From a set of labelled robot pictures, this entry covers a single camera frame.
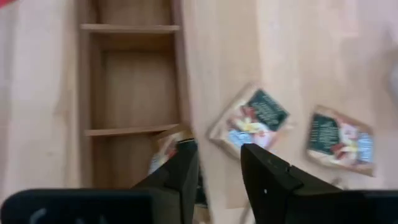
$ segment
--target wooden shelf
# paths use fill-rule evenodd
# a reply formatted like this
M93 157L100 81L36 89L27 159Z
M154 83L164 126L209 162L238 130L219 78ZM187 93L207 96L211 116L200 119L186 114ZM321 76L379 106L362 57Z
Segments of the wooden shelf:
M88 32L100 34L172 34L180 30L180 26L121 26L111 24L82 24L80 28Z
M117 128L117 129L91 129L86 130L86 136L121 136L127 134L145 134L167 131L174 128L176 124L159 125L159 126L144 126L135 128Z

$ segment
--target red object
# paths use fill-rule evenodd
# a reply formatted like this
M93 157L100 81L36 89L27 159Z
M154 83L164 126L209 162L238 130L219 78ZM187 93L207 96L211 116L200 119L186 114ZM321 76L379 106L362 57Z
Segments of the red object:
M0 8L15 0L0 0Z

